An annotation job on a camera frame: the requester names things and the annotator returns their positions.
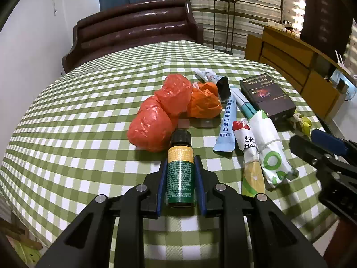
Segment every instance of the plant stand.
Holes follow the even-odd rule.
[[[215,0],[215,10],[214,10],[214,22],[213,22],[213,49],[215,48],[215,31],[216,31],[216,1]],[[218,0],[218,1],[223,1],[223,2],[228,2],[228,20],[227,20],[227,37],[226,37],[226,49],[225,50],[219,50],[225,53],[228,53],[230,55],[233,55],[232,53],[232,46],[233,46],[233,33],[234,33],[234,19],[236,17],[235,13],[236,13],[236,3],[238,2],[238,0]],[[228,31],[229,31],[229,10],[230,10],[230,4],[233,3],[233,26],[232,26],[232,40],[231,40],[231,51],[227,51],[227,46],[228,46]]]

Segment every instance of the dark brown curtain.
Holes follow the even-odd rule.
[[[345,52],[352,15],[341,0],[306,0],[300,38],[337,62],[335,50]]]

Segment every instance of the drawer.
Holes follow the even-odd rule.
[[[288,75],[285,71],[277,67],[271,61],[267,60],[264,56],[260,57],[259,62],[270,65],[271,67],[275,68],[276,71],[279,72],[294,87],[295,90],[297,90],[299,93],[301,92],[302,86],[299,85],[299,83],[294,80],[290,75]]]
[[[311,71],[302,98],[308,103],[312,111],[322,119],[328,115],[340,93],[316,71]]]
[[[310,70],[304,67],[297,60],[267,43],[263,44],[262,55],[281,70],[285,71],[300,85],[303,86],[305,84]]]
[[[267,42],[294,57],[306,67],[311,65],[314,51],[303,45],[299,40],[295,40],[287,34],[274,32],[269,29],[264,29],[262,39],[264,42]]]
[[[244,58],[252,61],[259,61],[262,52],[263,41],[254,35],[248,34],[247,46]]]

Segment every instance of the orange plastic bag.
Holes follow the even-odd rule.
[[[157,97],[152,96],[142,103],[126,135],[133,145],[158,152],[168,147],[175,127]]]
[[[187,107],[187,115],[191,118],[212,119],[222,111],[218,99],[218,88],[213,82],[199,82],[192,88],[192,96]]]
[[[168,75],[160,90],[155,92],[163,110],[171,117],[187,111],[192,94],[192,84],[183,75]]]

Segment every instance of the green circle print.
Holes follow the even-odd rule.
[[[271,156],[274,156],[277,159],[277,163],[274,166],[271,166],[268,164],[268,160]],[[278,152],[276,151],[270,151],[268,152],[267,155],[265,155],[264,160],[263,160],[263,165],[264,168],[268,169],[268,170],[276,170],[279,168],[279,166],[281,165],[281,156]]]

